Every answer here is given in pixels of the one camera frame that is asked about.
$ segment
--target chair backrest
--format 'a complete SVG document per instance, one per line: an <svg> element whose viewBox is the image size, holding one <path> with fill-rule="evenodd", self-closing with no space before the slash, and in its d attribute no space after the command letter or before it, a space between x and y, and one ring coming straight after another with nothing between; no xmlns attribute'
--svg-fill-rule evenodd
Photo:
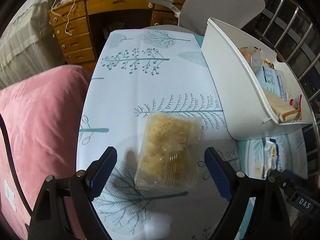
<svg viewBox="0 0 320 240"><path fill-rule="evenodd" d="M265 8L264 0L186 0L180 25L204 35L210 17L241 29Z"/></svg>

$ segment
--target white plastic box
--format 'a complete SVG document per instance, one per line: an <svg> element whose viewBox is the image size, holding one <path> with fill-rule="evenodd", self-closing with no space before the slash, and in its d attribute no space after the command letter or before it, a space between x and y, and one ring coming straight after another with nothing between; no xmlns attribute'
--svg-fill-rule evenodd
<svg viewBox="0 0 320 240"><path fill-rule="evenodd" d="M250 66L237 48L256 46L284 72L288 94L302 94L301 121L279 123ZM229 134L248 140L294 132L314 120L308 101L286 63L276 60L276 52L249 34L219 20L209 18L201 51L216 85Z"/></svg>

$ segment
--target blue and white package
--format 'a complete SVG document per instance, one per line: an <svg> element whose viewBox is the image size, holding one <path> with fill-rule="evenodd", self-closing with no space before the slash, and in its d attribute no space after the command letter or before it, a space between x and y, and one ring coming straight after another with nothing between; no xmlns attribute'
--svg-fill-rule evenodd
<svg viewBox="0 0 320 240"><path fill-rule="evenodd" d="M255 73L262 88L288 101L288 92L283 72L263 64Z"/></svg>

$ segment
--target pink cushion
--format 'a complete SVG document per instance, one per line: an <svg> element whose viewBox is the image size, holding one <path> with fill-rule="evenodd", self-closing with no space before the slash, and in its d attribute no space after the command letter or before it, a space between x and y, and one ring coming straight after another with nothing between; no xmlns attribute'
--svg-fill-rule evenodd
<svg viewBox="0 0 320 240"><path fill-rule="evenodd" d="M79 126L90 79L82 67L65 65L0 91L0 113L31 209L46 176L66 178L76 171ZM2 146L0 162L1 211L18 236L27 239L24 223L29 224L30 217L14 186ZM16 212L4 195L4 179L15 193Z"/></svg>

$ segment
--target white tablecloth with leaf print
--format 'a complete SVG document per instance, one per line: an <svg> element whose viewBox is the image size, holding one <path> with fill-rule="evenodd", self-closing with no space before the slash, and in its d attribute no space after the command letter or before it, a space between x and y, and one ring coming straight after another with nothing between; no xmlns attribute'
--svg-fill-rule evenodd
<svg viewBox="0 0 320 240"><path fill-rule="evenodd" d="M201 42L200 36L188 33L118 30L100 55L84 104L77 170L87 169L108 146L116 148L117 164L93 201L115 240L208 239L228 205L203 153L213 146L239 170L238 147L227 131ZM202 117L203 141L190 149L199 160L196 189L172 194L135 189L146 117L152 111Z"/></svg>

